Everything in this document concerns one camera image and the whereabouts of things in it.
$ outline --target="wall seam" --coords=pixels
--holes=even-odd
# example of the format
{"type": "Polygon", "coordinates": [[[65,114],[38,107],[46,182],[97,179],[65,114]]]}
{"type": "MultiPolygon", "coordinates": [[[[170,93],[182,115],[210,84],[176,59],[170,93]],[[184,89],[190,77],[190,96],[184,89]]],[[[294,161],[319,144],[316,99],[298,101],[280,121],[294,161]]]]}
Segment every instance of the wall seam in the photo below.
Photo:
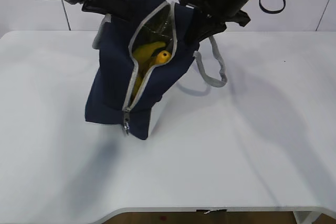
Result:
{"type": "Polygon", "coordinates": [[[324,8],[324,10],[323,10],[322,16],[321,16],[321,18],[320,18],[320,21],[319,21],[319,23],[318,23],[317,28],[316,28],[315,31],[318,31],[318,29],[320,28],[321,22],[322,22],[322,20],[323,20],[323,17],[324,17],[324,15],[325,15],[325,12],[326,12],[326,10],[327,10],[327,8],[328,8],[329,3],[330,3],[330,0],[328,0],[327,4],[326,4],[326,6],[325,6],[325,8],[324,8]]]}

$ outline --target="yellow object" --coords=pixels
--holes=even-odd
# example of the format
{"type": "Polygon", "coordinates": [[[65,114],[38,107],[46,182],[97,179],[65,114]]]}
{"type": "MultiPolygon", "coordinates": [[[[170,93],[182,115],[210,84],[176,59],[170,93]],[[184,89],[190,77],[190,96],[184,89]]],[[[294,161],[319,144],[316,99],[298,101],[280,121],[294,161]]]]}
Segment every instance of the yellow object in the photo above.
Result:
{"type": "Polygon", "coordinates": [[[161,51],[150,63],[149,65],[149,69],[151,67],[153,67],[154,65],[161,65],[161,64],[165,64],[166,62],[168,62],[170,60],[170,58],[172,57],[172,54],[168,51],[161,51]]]}
{"type": "Polygon", "coordinates": [[[138,74],[137,80],[135,81],[134,88],[133,88],[133,91],[132,91],[133,99],[135,98],[136,94],[138,93],[138,91],[140,89],[140,86],[142,84],[142,81],[143,81],[143,77],[141,76],[141,74],[138,74]]]}
{"type": "Polygon", "coordinates": [[[151,44],[142,45],[133,52],[133,57],[138,61],[139,65],[144,64],[151,58],[155,50],[165,46],[165,42],[154,42],[151,44]]]}
{"type": "Polygon", "coordinates": [[[139,64],[138,77],[137,77],[137,80],[135,81],[135,85],[132,91],[133,98],[138,93],[140,86],[142,84],[142,81],[143,81],[143,77],[141,76],[142,71],[146,66],[148,66],[148,63],[146,64],[146,62],[151,59],[153,53],[157,49],[163,48],[165,46],[166,46],[165,42],[154,42],[154,43],[142,45],[133,52],[133,57],[137,60],[139,64]]]}

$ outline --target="zipper pull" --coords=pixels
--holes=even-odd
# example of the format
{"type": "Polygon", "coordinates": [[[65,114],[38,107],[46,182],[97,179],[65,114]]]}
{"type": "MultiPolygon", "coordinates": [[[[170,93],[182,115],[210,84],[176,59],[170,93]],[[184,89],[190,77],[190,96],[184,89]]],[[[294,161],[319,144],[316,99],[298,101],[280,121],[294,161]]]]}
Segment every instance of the zipper pull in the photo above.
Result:
{"type": "Polygon", "coordinates": [[[124,133],[126,135],[130,134],[130,111],[126,109],[124,111],[124,133]]]}

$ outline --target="white table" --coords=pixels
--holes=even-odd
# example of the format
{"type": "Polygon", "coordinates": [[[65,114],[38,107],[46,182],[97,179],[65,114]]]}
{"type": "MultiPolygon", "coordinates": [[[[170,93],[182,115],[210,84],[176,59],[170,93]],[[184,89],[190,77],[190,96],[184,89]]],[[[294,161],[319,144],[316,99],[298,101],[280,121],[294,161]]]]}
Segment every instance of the white table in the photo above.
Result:
{"type": "MultiPolygon", "coordinates": [[[[147,141],[84,121],[94,35],[0,40],[0,223],[197,209],[336,217],[336,33],[218,35],[228,86],[206,86],[193,65],[147,141]]],[[[201,52],[216,76],[208,43],[201,52]]]]}

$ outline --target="table leg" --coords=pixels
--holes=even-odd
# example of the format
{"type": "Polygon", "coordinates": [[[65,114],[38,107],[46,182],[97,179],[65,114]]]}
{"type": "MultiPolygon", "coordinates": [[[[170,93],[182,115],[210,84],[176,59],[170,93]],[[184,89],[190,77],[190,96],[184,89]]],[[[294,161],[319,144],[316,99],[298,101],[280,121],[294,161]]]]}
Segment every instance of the table leg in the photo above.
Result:
{"type": "Polygon", "coordinates": [[[294,217],[297,224],[312,224],[321,215],[314,211],[294,211],[294,217]]]}

